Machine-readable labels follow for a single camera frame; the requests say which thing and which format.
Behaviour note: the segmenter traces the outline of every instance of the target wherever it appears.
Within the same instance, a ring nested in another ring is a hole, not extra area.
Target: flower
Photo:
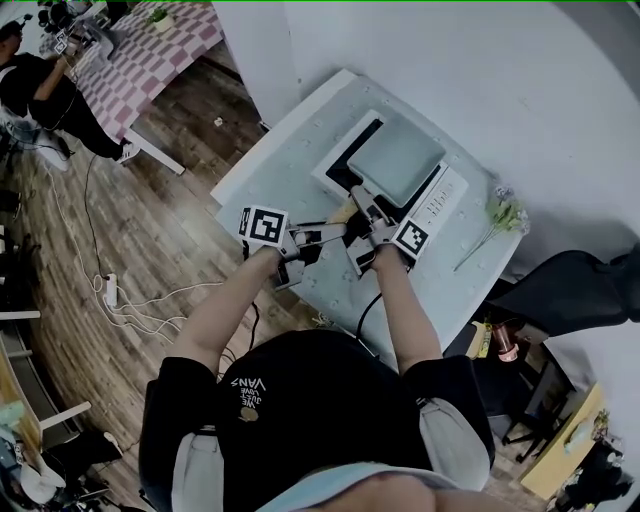
[[[513,189],[507,185],[497,185],[487,201],[487,215],[491,220],[491,227],[485,232],[480,241],[473,246],[467,255],[458,263],[453,271],[458,270],[484,244],[504,231],[519,231],[522,236],[528,235],[531,229],[529,216],[520,201],[515,199]]]

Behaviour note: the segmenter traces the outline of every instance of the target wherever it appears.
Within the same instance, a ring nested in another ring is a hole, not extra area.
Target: black chair
[[[631,269],[634,265],[638,265],[638,270]],[[640,263],[633,258],[625,268],[627,270],[618,273],[620,277],[616,281],[612,267],[595,256],[582,251],[562,252],[500,296],[495,297],[493,293],[487,303],[494,309],[491,312],[494,318],[515,316],[549,336],[623,324],[629,319],[628,308],[619,293],[624,286],[623,275],[628,277],[631,272],[637,272],[638,280],[629,285],[625,293],[637,297],[636,302],[640,304]],[[487,314],[487,304],[484,309],[483,313]]]
[[[629,254],[611,260],[609,272],[627,316],[640,322],[640,244]]]
[[[523,364],[523,369],[527,368],[529,371],[521,371],[520,376],[531,386],[531,394],[524,409],[518,407],[509,411],[511,425],[502,438],[503,444],[532,441],[526,452],[516,457],[517,462],[524,462],[543,441],[545,443],[536,456],[544,451],[569,417],[569,414],[564,418],[560,416],[575,388],[555,358],[548,351],[545,352],[547,361],[540,373],[535,372],[526,363]],[[509,434],[519,423],[528,427],[531,432],[511,439]]]

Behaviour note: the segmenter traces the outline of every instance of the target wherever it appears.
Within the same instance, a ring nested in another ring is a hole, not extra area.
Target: wooden floor
[[[220,45],[207,57],[230,63]],[[220,127],[213,123],[218,117],[223,120]],[[126,167],[95,160],[88,198],[103,272],[117,274],[132,302],[196,283],[220,282],[237,268],[240,247],[214,220],[219,205],[209,192],[259,140],[258,121],[245,89],[198,61],[172,82],[141,119],[145,129],[171,147],[187,167],[182,176],[144,154]],[[77,141],[68,140],[76,151],[72,169],[55,174],[53,180],[86,271],[93,277],[98,270],[83,205],[92,155]],[[32,322],[31,344],[64,404],[89,400],[93,407],[82,416],[83,422],[112,432],[126,451],[122,461],[98,468],[111,485],[112,499],[145,508],[137,494],[144,392],[157,374],[168,343],[130,327],[112,326],[105,318],[96,302],[102,293],[96,299],[82,274],[51,179],[43,163],[28,153],[16,162],[15,174],[4,184],[23,194],[22,214],[13,226],[8,225],[18,233],[32,233],[42,245],[35,258],[41,284],[34,292],[42,318]],[[198,289],[178,294],[146,311],[163,318],[187,316],[206,293]],[[263,291],[257,304],[258,340],[313,325],[314,312],[291,293]],[[231,342],[238,356],[248,347],[253,320],[249,311]],[[170,328],[162,332],[175,337]],[[489,492],[521,510],[543,510],[542,500],[524,492],[515,480],[521,467],[513,458],[514,454],[499,450]]]

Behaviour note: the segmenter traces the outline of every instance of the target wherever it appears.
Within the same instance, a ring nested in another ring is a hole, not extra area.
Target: pink checkered tablecloth
[[[164,33],[147,23],[158,5],[175,20],[175,26]],[[91,71],[98,52],[93,45],[74,72],[98,122],[120,140],[171,80],[222,41],[222,28],[209,2],[141,2],[113,30],[126,37],[107,65]]]

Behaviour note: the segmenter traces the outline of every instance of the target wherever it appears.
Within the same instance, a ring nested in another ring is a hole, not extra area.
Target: table
[[[562,427],[562,430],[556,434],[549,446],[538,456],[536,462],[522,475],[520,479],[522,485],[541,498],[550,499],[578,468],[594,445],[593,439],[589,437],[577,444],[571,453],[566,453],[564,443],[582,421],[595,418],[603,408],[602,387],[596,382]]]
[[[174,28],[164,33],[147,23],[159,5],[175,19]],[[132,125],[171,80],[222,41],[218,16],[210,2],[140,2],[112,30],[126,34],[126,39],[107,65],[95,71],[99,47],[89,48],[74,68],[78,87],[108,134],[130,140],[181,174],[184,167]]]
[[[410,273],[418,298],[446,348],[462,330],[513,255],[521,235],[503,233],[453,271],[489,227],[485,205],[493,188],[489,174],[446,133],[365,77],[342,70],[296,107],[212,190],[222,208],[216,219],[237,238],[241,210],[263,205],[286,210],[292,223],[322,221],[340,206],[323,190],[312,170],[370,109],[401,113],[445,148],[445,161],[469,183],[457,211]],[[375,276],[358,280],[342,240],[325,244],[318,263],[292,289],[300,298],[353,333],[360,315],[377,295]],[[382,301],[363,326],[366,340],[395,365]]]
[[[66,411],[56,414],[45,420],[40,420],[33,411],[27,397],[22,390],[22,386],[13,371],[11,359],[30,357],[30,350],[7,353],[3,335],[0,333],[0,403],[8,404],[15,401],[21,401],[25,408],[25,414],[20,420],[17,428],[18,433],[22,436],[25,446],[31,453],[40,453],[42,449],[42,431],[57,425],[63,421],[73,418],[78,414],[91,408],[89,402],[83,402],[80,405],[72,407]]]

